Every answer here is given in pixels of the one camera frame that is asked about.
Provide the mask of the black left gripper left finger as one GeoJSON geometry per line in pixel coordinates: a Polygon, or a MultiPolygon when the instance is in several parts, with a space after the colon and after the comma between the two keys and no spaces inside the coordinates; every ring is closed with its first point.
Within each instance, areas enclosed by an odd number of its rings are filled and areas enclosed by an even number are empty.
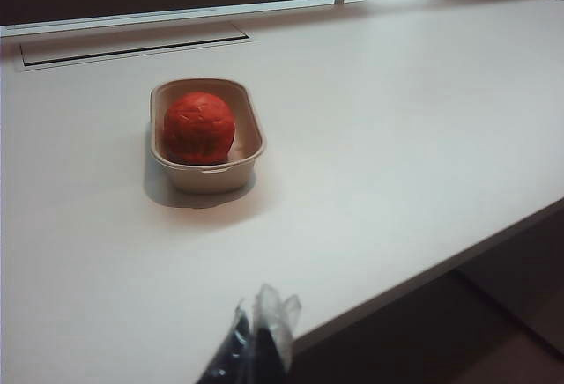
{"type": "Polygon", "coordinates": [[[243,383],[249,360],[251,337],[249,316],[239,303],[234,309],[234,317],[225,338],[202,372],[197,384],[243,383]]]}

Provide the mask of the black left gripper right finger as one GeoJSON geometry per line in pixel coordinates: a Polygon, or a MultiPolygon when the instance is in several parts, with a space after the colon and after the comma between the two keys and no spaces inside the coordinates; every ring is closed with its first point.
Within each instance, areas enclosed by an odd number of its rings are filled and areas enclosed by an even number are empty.
{"type": "Polygon", "coordinates": [[[301,316],[294,294],[283,298],[270,284],[255,297],[242,383],[285,383],[293,362],[294,332],[301,316]]]}

